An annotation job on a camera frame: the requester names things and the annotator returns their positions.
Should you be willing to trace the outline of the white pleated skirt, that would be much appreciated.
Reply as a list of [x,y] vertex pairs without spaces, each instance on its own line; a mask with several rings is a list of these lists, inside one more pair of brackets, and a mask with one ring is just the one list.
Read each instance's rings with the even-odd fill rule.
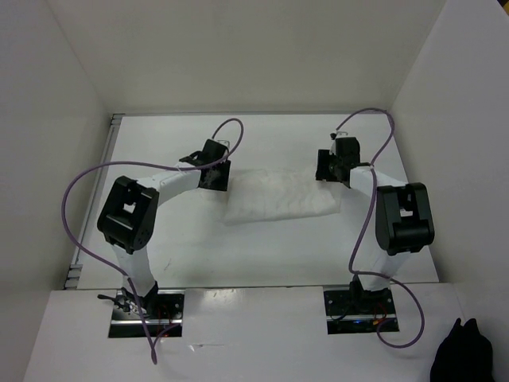
[[294,220],[338,213],[343,186],[318,181],[312,168],[244,170],[230,178],[226,225]]

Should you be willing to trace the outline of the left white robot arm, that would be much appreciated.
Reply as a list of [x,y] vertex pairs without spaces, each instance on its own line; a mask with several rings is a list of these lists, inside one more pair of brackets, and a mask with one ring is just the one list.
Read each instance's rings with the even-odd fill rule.
[[227,191],[231,161],[228,147],[209,139],[202,150],[180,159],[176,170],[139,179],[118,177],[111,187],[97,223],[126,272],[122,293],[140,318],[157,312],[158,285],[147,245],[152,238],[158,208],[194,189]]

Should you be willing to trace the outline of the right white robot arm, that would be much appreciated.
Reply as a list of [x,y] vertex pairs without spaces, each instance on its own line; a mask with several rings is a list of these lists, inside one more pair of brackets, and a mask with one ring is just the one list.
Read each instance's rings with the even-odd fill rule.
[[[358,139],[337,133],[332,134],[330,149],[318,151],[315,178],[338,182],[368,197],[367,215],[348,262],[353,274],[348,302],[354,311],[368,312],[409,254],[434,241],[427,188],[420,182],[405,183],[387,176],[376,170],[373,162],[362,162]],[[354,262],[372,221],[375,247],[371,266],[356,270]]]

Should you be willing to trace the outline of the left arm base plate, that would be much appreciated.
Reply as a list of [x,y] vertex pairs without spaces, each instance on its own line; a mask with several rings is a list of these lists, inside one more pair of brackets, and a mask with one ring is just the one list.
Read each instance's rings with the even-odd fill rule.
[[[108,332],[109,338],[140,338],[145,336],[138,308],[123,290],[117,290],[114,297],[104,294],[99,299],[110,300],[114,306]],[[185,291],[160,289],[155,301],[142,304],[142,315],[148,333],[156,337],[181,337],[185,306]]]

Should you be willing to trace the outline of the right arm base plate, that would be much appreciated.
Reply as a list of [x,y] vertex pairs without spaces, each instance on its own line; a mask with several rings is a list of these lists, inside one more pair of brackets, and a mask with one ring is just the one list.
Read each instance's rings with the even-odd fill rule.
[[399,331],[396,309],[390,290],[372,299],[354,301],[346,287],[324,289],[324,308],[328,335]]

